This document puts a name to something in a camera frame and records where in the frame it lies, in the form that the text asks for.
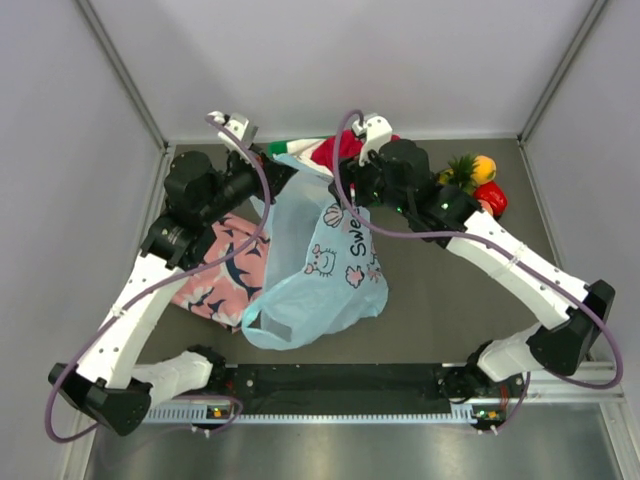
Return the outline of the light blue cartoon plastic bag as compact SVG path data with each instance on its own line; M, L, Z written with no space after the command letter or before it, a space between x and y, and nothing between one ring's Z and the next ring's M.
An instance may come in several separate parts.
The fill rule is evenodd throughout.
M245 338L267 350L291 350L376 317L388 300L371 231L370 213L341 207L327 170L289 154L276 161L295 173L271 206L270 238L259 297L244 310Z

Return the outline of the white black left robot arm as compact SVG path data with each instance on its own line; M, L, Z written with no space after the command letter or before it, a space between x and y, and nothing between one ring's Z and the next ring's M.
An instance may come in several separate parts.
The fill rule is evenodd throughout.
M216 240L214 222L252 197L270 206L295 173L253 147L230 148L223 171L202 152L175 157L164 180L164 208L116 303L81 352L52 367L46 412L63 397L97 425L126 436L164 402L195 391L220 394L227 382L225 360L208 347L193 346L153 365L138 358L174 295L203 272Z

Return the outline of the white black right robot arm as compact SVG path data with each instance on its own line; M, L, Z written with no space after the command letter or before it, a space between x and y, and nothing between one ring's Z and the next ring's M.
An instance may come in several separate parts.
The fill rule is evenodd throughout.
M533 326L478 347L456 376L456 394L492 394L515 375L546 371L575 384L574 374L599 336L615 297L604 280L588 284L549 263L499 224L473 193L443 183L428 154L408 139L363 143L344 157L332 148L334 195L350 211L379 204L410 228L405 238L435 242L504 287L534 315Z

